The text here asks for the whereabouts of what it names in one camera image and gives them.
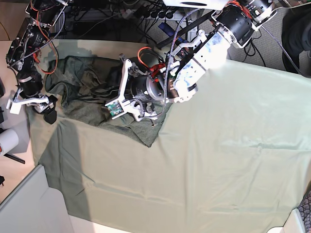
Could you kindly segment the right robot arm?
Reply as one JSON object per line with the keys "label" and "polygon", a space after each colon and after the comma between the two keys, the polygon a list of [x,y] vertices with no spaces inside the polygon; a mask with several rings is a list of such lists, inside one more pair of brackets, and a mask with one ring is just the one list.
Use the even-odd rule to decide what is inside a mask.
{"label": "right robot arm", "polygon": [[17,80],[16,93],[6,105],[11,114],[18,115],[23,106],[31,106],[47,123],[55,123],[57,98],[42,94],[43,79],[35,66],[39,64],[38,56],[44,47],[56,49],[53,41],[59,34],[51,36],[50,29],[59,19],[65,21],[68,5],[68,0],[32,0],[28,4],[25,10],[28,17],[6,54],[7,67]]}

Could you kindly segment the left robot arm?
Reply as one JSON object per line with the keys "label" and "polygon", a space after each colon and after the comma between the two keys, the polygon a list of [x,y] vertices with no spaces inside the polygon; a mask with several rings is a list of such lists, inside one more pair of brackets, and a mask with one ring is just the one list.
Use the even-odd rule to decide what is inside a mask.
{"label": "left robot arm", "polygon": [[224,9],[211,13],[214,30],[200,30],[188,43],[177,43],[163,62],[141,71],[142,61],[134,63],[120,55],[121,82],[117,96],[106,104],[113,119],[131,114],[136,121],[159,118],[153,103],[189,101],[197,92],[197,81],[210,69],[220,67],[231,46],[244,48],[252,34],[274,15],[272,0],[231,0]]}

